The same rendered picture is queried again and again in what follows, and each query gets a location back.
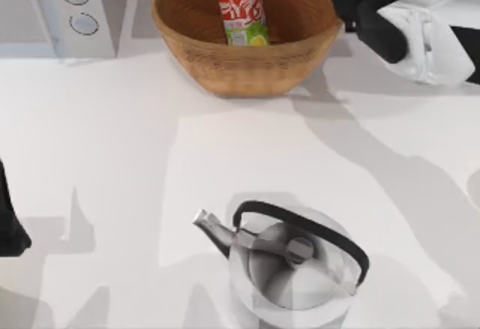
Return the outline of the pale microwave oven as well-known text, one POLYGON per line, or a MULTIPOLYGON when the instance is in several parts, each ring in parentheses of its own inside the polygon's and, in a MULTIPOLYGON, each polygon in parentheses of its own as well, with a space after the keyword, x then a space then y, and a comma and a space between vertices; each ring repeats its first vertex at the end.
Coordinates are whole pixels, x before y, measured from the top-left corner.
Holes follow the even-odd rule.
POLYGON ((0 58, 113 58, 128 0, 0 0, 0 58), (92 36, 77 34, 70 16, 88 13, 99 23, 92 36))

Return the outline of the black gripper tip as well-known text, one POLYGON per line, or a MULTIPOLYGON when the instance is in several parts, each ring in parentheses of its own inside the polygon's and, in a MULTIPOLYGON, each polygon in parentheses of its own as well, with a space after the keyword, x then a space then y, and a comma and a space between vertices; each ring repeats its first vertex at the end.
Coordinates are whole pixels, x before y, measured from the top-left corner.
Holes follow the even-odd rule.
POLYGON ((20 257, 31 246, 32 240, 14 211, 0 160, 0 258, 20 257))

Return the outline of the brown woven basket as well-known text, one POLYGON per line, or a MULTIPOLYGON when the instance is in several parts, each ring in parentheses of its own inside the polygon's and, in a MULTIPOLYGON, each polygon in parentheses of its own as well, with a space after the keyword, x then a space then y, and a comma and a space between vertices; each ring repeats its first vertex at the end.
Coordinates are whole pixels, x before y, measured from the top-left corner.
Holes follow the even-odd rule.
POLYGON ((229 46, 218 0, 152 0, 158 31, 177 62, 220 96, 269 97, 301 84, 343 23, 331 0, 263 0, 269 46, 229 46))

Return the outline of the small microwave knob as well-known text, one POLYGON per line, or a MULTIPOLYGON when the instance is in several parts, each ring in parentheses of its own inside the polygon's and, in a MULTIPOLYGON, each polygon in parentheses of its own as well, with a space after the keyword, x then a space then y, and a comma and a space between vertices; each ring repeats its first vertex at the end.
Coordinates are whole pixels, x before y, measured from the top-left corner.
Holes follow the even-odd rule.
POLYGON ((92 36, 99 30, 98 21, 88 13, 70 16, 69 25, 77 34, 83 36, 92 36))

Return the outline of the red and green can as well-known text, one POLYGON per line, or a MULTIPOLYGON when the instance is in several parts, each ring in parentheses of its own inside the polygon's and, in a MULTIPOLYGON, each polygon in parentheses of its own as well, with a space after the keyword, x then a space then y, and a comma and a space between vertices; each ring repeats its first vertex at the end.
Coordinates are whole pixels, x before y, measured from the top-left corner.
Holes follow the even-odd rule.
POLYGON ((226 42, 230 46, 268 46, 263 0, 218 0, 226 42))

